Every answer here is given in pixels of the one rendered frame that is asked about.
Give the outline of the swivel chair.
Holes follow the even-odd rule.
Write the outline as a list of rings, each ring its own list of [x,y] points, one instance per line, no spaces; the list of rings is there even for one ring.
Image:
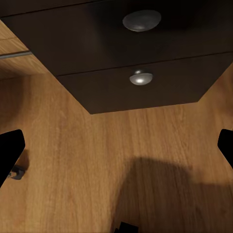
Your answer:
[[[25,170],[26,170],[25,167],[15,164],[13,169],[11,170],[11,172],[9,173],[9,175],[7,176],[6,179],[12,178],[12,179],[16,179],[16,180],[21,180]]]

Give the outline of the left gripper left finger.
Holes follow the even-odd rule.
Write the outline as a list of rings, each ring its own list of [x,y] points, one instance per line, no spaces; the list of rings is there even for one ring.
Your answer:
[[[25,148],[21,129],[0,134],[0,188]]]

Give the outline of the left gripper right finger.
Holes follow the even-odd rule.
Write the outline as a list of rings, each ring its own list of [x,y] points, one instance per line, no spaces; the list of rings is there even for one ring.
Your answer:
[[[233,168],[233,131],[222,129],[217,146]]]

